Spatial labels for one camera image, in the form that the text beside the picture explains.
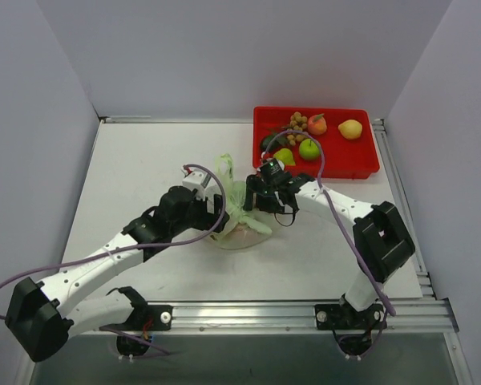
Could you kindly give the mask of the pale green plastic bag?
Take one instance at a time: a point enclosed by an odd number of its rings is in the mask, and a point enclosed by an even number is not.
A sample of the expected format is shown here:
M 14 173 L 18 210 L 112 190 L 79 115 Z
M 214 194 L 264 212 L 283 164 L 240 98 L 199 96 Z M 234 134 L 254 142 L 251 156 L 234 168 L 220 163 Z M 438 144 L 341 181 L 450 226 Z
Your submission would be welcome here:
M 215 175 L 225 191 L 229 219 L 219 233 L 211 233 L 207 241 L 225 250 L 246 249 L 268 240 L 273 235 L 272 219 L 259 211 L 245 211 L 246 182 L 234 177 L 234 163 L 228 154 L 216 158 Z

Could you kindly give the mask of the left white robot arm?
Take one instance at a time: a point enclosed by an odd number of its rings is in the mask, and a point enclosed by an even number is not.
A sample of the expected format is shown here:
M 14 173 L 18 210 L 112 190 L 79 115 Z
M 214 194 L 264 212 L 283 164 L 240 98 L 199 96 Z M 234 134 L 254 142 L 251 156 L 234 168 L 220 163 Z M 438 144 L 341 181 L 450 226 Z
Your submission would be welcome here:
M 113 289 L 95 300 L 89 295 L 170 247 L 182 232 L 220 232 L 227 220 L 224 195 L 216 194 L 209 200 L 200 198 L 196 190 L 174 186 L 157 206 L 128 223 L 94 255 L 72 262 L 39 282 L 27 277 L 17 283 L 5 324 L 36 363 L 89 330 L 102 326 L 139 329 L 152 312 L 132 287 Z

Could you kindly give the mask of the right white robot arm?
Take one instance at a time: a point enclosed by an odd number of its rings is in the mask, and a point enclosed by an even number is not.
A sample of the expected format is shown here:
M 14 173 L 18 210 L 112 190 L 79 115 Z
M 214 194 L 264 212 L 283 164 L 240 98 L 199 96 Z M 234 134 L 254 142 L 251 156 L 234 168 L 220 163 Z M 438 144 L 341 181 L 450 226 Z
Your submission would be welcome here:
M 338 226 L 359 268 L 339 309 L 345 326 L 357 328 L 364 323 L 377 300 L 388 314 L 396 315 L 384 287 L 414 255 L 415 245 L 394 204 L 355 200 L 325 187 L 319 178 L 305 173 L 292 176 L 270 159 L 246 178 L 244 210 L 254 209 L 292 217 L 304 211 Z

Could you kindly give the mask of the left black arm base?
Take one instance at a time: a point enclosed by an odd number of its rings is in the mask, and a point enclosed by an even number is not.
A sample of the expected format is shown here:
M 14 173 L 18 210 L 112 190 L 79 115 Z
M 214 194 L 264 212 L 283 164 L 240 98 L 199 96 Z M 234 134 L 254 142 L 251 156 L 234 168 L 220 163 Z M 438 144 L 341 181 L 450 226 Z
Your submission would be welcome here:
M 148 301 L 130 286 L 117 288 L 116 291 L 125 296 L 132 307 L 132 312 L 127 319 L 115 325 L 117 330 L 133 332 L 136 338 L 153 343 L 153 332 L 168 331 L 171 329 L 172 306 L 168 304 L 149 305 Z M 161 347 L 150 347 L 122 335 L 116 337 L 115 347 L 121 355 L 127 357 L 132 356 L 134 359 L 169 355 L 169 353 Z

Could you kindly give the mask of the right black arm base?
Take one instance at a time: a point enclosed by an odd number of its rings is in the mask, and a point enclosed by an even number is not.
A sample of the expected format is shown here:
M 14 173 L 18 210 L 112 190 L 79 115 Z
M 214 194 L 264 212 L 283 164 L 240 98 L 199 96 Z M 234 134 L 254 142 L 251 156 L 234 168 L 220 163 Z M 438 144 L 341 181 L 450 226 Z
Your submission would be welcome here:
M 314 306 L 314 314 L 316 328 L 331 331 L 339 350 L 348 360 L 364 359 L 387 327 L 388 312 L 380 304 L 357 312 L 347 302 L 323 303 Z

